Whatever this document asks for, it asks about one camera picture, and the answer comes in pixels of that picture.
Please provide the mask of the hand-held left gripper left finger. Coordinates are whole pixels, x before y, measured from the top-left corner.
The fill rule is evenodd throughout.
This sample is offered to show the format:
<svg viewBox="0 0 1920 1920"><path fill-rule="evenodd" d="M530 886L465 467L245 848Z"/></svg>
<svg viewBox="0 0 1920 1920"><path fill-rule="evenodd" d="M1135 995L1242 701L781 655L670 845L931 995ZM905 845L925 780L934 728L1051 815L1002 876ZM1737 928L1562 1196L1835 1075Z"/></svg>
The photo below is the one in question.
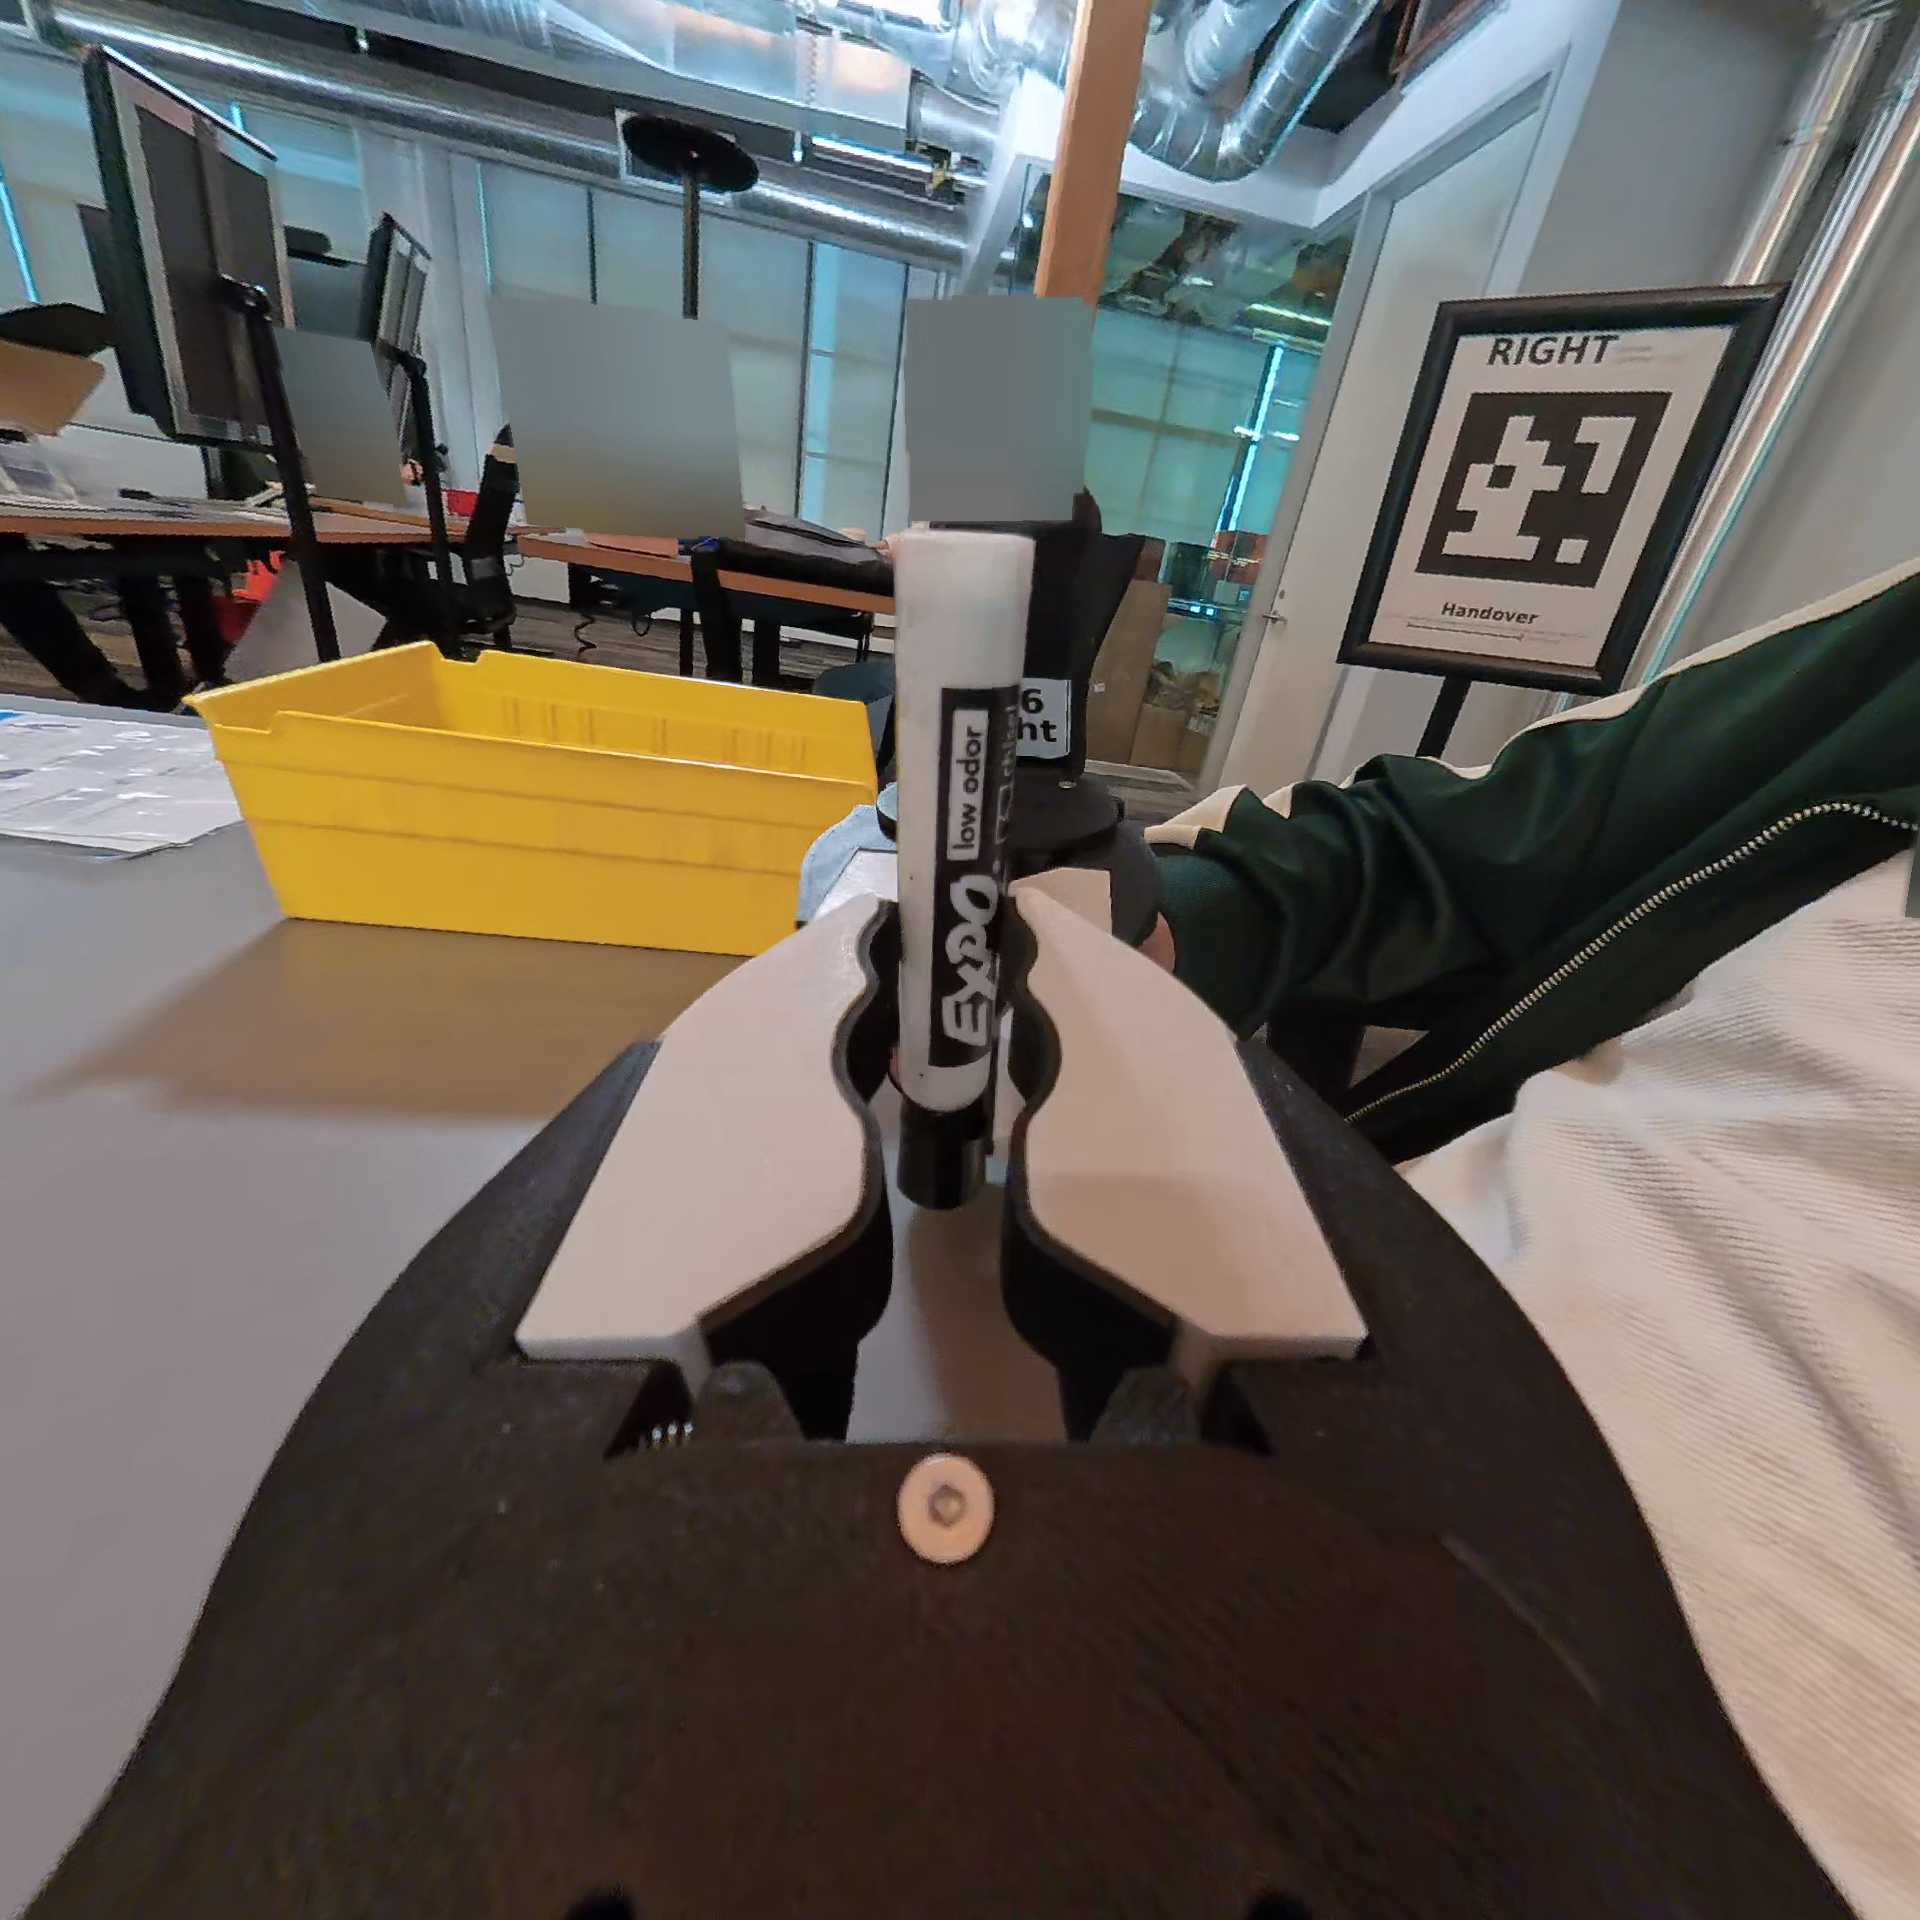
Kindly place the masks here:
<svg viewBox="0 0 1920 1920"><path fill-rule="evenodd" d="M874 1095L897 909L853 895L662 1035L515 1330L541 1362L649 1359L698 1396L757 1362L808 1437L846 1437L895 1293Z"/></svg>

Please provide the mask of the black dry erase marker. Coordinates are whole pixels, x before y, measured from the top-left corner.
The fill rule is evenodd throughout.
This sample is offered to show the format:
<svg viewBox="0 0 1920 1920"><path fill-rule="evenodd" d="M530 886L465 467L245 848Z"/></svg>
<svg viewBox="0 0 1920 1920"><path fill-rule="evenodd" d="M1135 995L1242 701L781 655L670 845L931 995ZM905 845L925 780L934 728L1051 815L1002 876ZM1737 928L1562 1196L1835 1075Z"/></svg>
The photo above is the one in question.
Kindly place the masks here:
<svg viewBox="0 0 1920 1920"><path fill-rule="evenodd" d="M1006 533L897 542L897 1178L926 1212L968 1205L993 1149L1034 557Z"/></svg>

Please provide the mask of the person's white shirt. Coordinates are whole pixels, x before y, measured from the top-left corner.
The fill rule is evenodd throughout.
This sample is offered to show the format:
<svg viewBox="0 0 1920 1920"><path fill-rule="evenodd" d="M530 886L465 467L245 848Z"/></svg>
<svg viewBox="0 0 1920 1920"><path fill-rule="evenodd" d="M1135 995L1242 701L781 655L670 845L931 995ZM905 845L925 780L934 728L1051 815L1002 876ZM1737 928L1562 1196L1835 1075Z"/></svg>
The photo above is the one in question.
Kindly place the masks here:
<svg viewBox="0 0 1920 1920"><path fill-rule="evenodd" d="M1919 1912L1913 853L1406 1160L1560 1357L1858 1915Z"/></svg>

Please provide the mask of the person's dark green jacket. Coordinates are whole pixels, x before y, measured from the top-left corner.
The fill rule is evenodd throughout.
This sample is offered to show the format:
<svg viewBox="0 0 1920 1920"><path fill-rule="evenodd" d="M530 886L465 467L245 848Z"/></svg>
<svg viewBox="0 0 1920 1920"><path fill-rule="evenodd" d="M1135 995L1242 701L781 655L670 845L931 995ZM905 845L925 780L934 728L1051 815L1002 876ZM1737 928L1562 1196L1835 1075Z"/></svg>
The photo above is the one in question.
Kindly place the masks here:
<svg viewBox="0 0 1920 1920"><path fill-rule="evenodd" d="M1509 1114L1538 1071L1655 1016L1720 960L1917 844L1917 786L1791 805L1715 832L1584 915L1341 1100L1393 1160Z"/></svg>

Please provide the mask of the grey desk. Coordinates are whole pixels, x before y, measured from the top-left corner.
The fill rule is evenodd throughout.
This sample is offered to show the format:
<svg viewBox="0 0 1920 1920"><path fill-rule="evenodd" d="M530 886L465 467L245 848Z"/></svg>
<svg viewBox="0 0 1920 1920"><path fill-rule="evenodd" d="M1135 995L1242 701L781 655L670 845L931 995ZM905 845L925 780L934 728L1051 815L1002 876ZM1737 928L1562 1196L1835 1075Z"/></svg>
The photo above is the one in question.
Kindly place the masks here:
<svg viewBox="0 0 1920 1920"><path fill-rule="evenodd" d="M5 855L5 1915L1242 1915L1253 1452L920 1446L513 1350L711 976Z"/></svg>

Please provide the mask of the framed marker poster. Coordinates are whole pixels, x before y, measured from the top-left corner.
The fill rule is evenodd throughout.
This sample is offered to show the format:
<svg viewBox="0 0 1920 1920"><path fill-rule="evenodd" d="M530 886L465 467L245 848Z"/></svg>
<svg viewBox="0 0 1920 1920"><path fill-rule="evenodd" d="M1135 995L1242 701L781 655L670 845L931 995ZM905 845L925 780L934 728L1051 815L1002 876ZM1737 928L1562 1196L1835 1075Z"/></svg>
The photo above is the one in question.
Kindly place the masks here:
<svg viewBox="0 0 1920 1920"><path fill-rule="evenodd" d="M1337 660L1617 692L1785 295L1441 303Z"/></svg>

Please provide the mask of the blue and white paper sheet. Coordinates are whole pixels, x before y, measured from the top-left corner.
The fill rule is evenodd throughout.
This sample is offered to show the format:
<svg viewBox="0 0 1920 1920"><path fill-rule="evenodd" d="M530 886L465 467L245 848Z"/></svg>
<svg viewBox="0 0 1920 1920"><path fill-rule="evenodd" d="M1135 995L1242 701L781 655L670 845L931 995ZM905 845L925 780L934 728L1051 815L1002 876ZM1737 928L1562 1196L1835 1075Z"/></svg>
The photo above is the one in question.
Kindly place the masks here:
<svg viewBox="0 0 1920 1920"><path fill-rule="evenodd" d="M243 823L203 727L3 708L3 839L103 856L189 848Z"/></svg>

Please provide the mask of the black metal pole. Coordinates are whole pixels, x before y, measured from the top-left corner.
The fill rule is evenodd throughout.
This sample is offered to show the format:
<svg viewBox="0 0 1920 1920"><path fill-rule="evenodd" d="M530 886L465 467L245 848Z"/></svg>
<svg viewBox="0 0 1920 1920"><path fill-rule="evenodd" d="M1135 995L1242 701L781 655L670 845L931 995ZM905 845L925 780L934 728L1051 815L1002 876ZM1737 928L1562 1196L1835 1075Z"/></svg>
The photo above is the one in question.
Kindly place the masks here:
<svg viewBox="0 0 1920 1920"><path fill-rule="evenodd" d="M670 112L623 112L616 131L635 173L680 181L682 315L703 315L705 194L737 198L762 178L757 158L720 127Z"/></svg>

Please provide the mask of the yellow plastic bin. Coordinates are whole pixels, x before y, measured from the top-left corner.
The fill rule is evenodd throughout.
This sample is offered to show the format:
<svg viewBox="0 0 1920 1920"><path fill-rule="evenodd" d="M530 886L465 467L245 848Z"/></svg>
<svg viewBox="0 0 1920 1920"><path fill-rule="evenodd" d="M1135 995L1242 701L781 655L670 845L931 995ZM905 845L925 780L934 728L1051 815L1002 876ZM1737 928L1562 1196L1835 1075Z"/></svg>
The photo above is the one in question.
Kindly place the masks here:
<svg viewBox="0 0 1920 1920"><path fill-rule="evenodd" d="M867 708L431 643L192 701L286 918L754 957L879 796Z"/></svg>

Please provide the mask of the cardboard backed board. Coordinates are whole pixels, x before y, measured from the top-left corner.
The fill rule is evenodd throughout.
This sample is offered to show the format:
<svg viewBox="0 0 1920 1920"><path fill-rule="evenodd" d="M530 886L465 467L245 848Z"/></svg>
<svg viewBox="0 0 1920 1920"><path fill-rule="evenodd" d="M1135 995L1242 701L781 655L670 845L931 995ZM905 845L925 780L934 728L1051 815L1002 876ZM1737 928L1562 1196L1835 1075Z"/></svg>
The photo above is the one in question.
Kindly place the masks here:
<svg viewBox="0 0 1920 1920"><path fill-rule="evenodd" d="M29 303L3 312L3 427L34 436L66 430L105 379L105 312Z"/></svg>

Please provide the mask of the silver ventilation duct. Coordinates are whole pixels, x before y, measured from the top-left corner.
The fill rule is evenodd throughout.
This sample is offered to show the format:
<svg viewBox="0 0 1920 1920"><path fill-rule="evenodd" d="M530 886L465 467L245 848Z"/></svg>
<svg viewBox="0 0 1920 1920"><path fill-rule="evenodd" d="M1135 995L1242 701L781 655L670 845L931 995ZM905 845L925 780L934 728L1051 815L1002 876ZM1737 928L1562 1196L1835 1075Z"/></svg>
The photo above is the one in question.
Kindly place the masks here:
<svg viewBox="0 0 1920 1920"><path fill-rule="evenodd" d="M103 43L189 88L247 93L307 110L353 112L385 127L616 178L633 162L624 126L662 114L730 136L778 176L851 178L901 198L960 200L989 182L991 133L952 146L897 127L846 134L794 126L781 108L753 114L706 102L645 100L626 87L517 69L435 40L270 5L26 5L32 36L64 52Z"/></svg>

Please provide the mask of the black computer monitor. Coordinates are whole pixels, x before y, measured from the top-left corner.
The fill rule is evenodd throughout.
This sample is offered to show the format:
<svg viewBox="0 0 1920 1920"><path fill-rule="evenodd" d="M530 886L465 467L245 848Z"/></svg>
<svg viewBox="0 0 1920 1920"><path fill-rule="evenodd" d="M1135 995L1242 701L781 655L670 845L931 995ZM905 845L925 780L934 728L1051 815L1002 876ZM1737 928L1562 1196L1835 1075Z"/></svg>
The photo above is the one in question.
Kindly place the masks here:
<svg viewBox="0 0 1920 1920"><path fill-rule="evenodd" d="M294 318L278 155L102 43L80 74L103 189L83 231L130 408L177 440L270 450L251 324Z"/></svg>
<svg viewBox="0 0 1920 1920"><path fill-rule="evenodd" d="M419 453L417 399L407 366L421 357L431 263L426 243L391 213L377 220L368 239L359 330L373 349L405 462Z"/></svg>

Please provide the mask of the person's right forearm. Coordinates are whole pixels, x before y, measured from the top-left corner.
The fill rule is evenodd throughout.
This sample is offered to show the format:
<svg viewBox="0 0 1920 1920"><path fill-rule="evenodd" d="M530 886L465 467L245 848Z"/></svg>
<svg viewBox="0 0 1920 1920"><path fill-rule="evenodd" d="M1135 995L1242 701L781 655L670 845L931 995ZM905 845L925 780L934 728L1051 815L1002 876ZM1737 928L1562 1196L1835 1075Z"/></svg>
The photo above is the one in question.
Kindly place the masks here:
<svg viewBox="0 0 1920 1920"><path fill-rule="evenodd" d="M1917 562L1526 727L1480 771L1376 757L1147 832L1171 966L1240 1032L1301 1003L1438 1024L1527 992L1769 827L1913 827Z"/></svg>

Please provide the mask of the wooden pillar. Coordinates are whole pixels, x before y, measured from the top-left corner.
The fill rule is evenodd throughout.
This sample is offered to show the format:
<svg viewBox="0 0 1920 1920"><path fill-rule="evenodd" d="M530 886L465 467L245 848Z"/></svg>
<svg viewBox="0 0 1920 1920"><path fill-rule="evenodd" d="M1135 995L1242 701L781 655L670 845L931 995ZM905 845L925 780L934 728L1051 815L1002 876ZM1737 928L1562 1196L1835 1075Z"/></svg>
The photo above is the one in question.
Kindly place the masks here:
<svg viewBox="0 0 1920 1920"><path fill-rule="evenodd" d="M1151 2L1083 2L1075 11L1037 298L1099 302L1151 18Z"/></svg>

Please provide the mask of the background wooden desk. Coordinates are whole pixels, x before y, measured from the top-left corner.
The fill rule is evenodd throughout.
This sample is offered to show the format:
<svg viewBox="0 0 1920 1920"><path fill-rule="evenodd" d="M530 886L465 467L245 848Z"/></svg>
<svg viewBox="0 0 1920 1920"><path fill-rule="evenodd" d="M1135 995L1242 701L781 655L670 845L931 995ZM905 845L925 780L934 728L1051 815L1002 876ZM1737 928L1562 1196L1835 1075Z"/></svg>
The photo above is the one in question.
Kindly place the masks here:
<svg viewBox="0 0 1920 1920"><path fill-rule="evenodd" d="M754 686L773 687L781 683L785 630L835 634L869 644L877 620L897 612L889 591L751 570L713 549L683 554L672 539L521 525L515 543L526 560L657 586L666 602L699 627L711 680L753 679Z"/></svg>
<svg viewBox="0 0 1920 1920"><path fill-rule="evenodd" d="M371 608L376 644L435 639L454 654L479 644L488 620L449 550L449 574L424 516L400 510L326 510L315 579ZM286 515L223 501L168 507L157 498L103 507L5 501L5 644L32 659L80 703L173 712L229 679L233 643L221 591L254 560L278 560L290 582L295 533ZM83 627L64 595L103 587L136 638L133 683Z"/></svg>

